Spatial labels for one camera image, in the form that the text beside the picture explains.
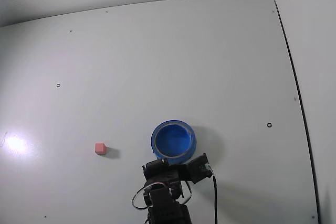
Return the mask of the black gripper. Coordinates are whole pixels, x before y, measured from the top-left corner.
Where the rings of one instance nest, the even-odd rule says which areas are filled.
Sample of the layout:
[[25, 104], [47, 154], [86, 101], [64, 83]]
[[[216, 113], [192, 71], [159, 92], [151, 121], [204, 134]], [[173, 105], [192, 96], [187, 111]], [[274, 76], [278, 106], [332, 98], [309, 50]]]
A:
[[172, 198], [183, 196], [181, 181], [189, 181], [190, 173], [185, 164], [170, 165], [167, 159], [157, 159], [143, 165], [145, 186], [154, 182], [164, 183], [170, 189]]

